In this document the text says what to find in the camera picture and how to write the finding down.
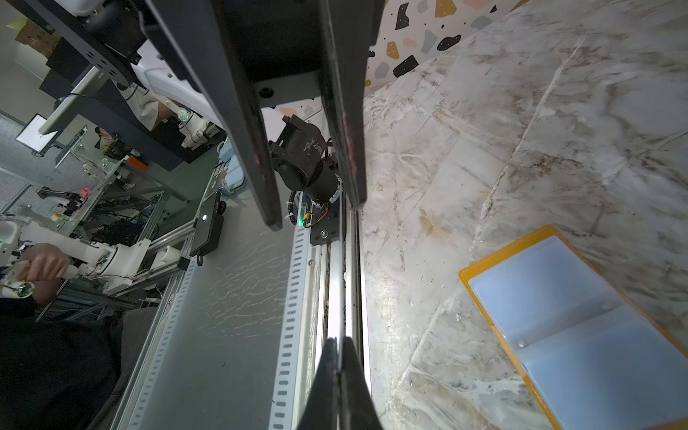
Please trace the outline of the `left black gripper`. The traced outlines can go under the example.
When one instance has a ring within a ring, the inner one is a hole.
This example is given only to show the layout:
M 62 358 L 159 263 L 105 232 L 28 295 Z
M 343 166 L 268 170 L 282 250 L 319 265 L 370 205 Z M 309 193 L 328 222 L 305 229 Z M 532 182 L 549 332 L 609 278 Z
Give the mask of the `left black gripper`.
M 343 189 L 352 207 L 362 207 L 367 61 L 384 6 L 368 0 L 148 3 L 233 141 L 259 213 L 273 231 L 282 228 L 281 200 L 249 81 L 297 76 L 317 81 L 322 75 L 321 100 Z

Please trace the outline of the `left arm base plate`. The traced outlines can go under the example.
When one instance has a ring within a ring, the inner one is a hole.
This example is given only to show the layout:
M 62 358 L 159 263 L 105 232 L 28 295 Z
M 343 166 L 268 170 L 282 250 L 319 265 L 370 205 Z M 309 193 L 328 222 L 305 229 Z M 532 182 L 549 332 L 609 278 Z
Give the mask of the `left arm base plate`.
M 340 199 L 324 205 L 312 201 L 305 203 L 300 226 L 306 229 L 313 247 L 327 245 L 340 238 L 340 209 Z

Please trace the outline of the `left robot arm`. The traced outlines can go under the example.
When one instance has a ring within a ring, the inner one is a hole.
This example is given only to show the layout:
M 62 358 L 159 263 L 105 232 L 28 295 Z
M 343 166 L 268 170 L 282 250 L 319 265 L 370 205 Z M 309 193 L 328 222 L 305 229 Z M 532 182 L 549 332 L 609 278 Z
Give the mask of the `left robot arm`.
M 137 77 L 221 126 L 264 222 L 277 184 L 325 204 L 367 200 L 364 85 L 381 1 L 146 1 L 154 52 Z

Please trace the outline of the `yellow card holder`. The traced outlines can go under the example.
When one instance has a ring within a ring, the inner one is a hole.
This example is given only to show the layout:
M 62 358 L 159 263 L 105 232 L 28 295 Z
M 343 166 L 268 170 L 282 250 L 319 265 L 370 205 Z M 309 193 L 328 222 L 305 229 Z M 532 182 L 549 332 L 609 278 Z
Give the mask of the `yellow card holder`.
M 553 428 L 686 428 L 686 349 L 555 228 L 459 276 Z

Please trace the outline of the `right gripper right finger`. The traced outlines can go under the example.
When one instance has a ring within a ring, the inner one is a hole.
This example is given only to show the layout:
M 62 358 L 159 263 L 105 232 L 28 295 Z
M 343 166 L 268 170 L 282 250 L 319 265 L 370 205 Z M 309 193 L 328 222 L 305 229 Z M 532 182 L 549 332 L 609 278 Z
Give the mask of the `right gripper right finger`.
M 354 341 L 343 340 L 340 371 L 340 428 L 382 430 Z

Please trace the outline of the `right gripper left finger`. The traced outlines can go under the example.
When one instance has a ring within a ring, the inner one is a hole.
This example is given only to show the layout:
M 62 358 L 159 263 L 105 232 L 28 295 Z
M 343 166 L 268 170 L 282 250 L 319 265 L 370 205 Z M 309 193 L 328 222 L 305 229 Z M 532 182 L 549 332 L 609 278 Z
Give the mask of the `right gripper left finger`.
M 337 340 L 326 340 L 322 350 L 306 408 L 297 430 L 333 430 L 338 426 L 340 394 Z

